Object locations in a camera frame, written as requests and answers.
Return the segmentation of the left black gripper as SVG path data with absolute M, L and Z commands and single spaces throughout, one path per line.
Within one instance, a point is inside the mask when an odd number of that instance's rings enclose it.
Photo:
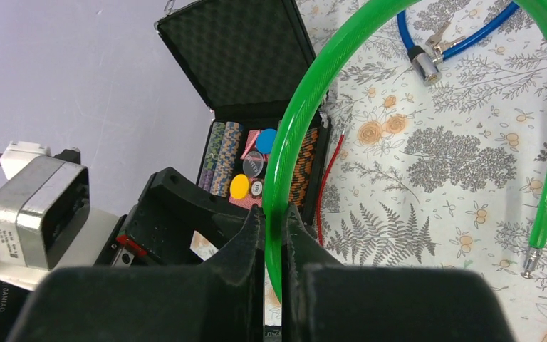
M 139 265 L 197 264 L 200 233 L 217 249 L 244 226 L 249 212 L 203 190 L 172 167 L 150 176 L 137 204 L 118 218 L 96 263 L 110 266 L 125 247 Z

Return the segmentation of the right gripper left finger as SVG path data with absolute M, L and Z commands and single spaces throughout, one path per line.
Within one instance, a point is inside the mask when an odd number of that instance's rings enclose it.
M 262 341 L 264 261 L 259 207 L 198 265 L 76 267 L 29 296 L 10 341 Z

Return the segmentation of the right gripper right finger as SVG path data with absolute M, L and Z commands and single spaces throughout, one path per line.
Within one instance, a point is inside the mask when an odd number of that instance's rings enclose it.
M 285 341 L 512 341 L 501 306 L 471 271 L 346 266 L 283 219 Z

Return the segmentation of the blue cable lock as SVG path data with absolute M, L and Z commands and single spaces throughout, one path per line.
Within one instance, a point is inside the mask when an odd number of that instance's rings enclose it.
M 520 7 L 515 2 L 510 1 L 504 9 L 478 31 L 470 36 L 460 36 L 453 41 L 443 39 L 443 33 L 451 24 L 451 21 L 447 20 L 425 41 L 428 49 L 424 49 L 414 42 L 407 26 L 406 11 L 401 11 L 396 15 L 396 21 L 401 42 L 405 47 L 407 57 L 414 71 L 425 86 L 431 86 L 442 78 L 438 68 L 439 64 L 483 41 L 507 22 L 519 9 Z

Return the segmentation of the green cable lock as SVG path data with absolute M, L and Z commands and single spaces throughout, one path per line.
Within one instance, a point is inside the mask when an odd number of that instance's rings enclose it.
M 536 22 L 547 41 L 547 1 L 518 1 Z M 288 195 L 298 153 L 313 116 L 331 83 L 356 50 L 383 24 L 413 1 L 369 1 L 357 10 L 327 42 L 300 81 L 286 112 L 266 171 L 263 210 L 266 217 L 264 247 L 266 268 L 279 300 L 283 298 L 281 249 Z M 547 170 L 541 202 L 531 231 L 529 246 L 542 249 L 547 241 Z

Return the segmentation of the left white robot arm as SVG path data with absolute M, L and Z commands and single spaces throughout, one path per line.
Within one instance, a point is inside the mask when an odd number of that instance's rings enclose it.
M 153 174 L 136 207 L 117 217 L 98 209 L 82 209 L 74 222 L 83 227 L 75 237 L 74 264 L 110 265 L 121 244 L 138 261 L 156 265 L 198 264 L 190 249 L 196 232 L 216 247 L 241 228 L 248 210 L 198 187 L 172 167 Z M 0 281 L 0 341 L 4 341 L 28 291 Z

